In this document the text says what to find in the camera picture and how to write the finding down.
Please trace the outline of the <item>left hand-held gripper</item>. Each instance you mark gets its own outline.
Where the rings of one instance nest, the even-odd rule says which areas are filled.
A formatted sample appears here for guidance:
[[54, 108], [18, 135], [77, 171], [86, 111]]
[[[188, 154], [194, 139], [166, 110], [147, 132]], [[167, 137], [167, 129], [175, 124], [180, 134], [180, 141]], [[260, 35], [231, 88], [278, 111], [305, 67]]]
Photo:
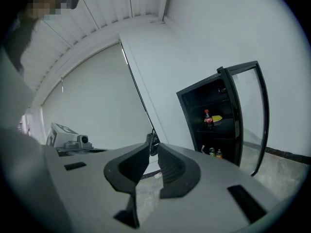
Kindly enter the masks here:
[[46, 145], [56, 149], [59, 157], [105, 152], [94, 148], [87, 135], [78, 134], [69, 127], [51, 123]]

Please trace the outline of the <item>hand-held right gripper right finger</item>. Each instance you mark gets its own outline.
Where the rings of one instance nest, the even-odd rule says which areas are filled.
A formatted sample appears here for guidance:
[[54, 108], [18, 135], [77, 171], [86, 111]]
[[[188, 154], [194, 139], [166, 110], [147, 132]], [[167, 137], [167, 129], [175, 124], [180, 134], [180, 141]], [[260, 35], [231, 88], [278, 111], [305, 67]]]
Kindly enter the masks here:
[[160, 144], [163, 175], [148, 233], [261, 233], [284, 211], [265, 186], [229, 161]]

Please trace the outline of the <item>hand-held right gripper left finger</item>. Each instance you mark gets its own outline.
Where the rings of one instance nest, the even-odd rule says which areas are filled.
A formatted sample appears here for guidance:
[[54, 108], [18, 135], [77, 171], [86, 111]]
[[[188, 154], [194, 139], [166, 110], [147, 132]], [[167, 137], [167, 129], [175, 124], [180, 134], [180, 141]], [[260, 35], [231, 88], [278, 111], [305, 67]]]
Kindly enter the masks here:
[[73, 233], [139, 230], [136, 186], [149, 164], [149, 145], [59, 157], [45, 146], [48, 170]]

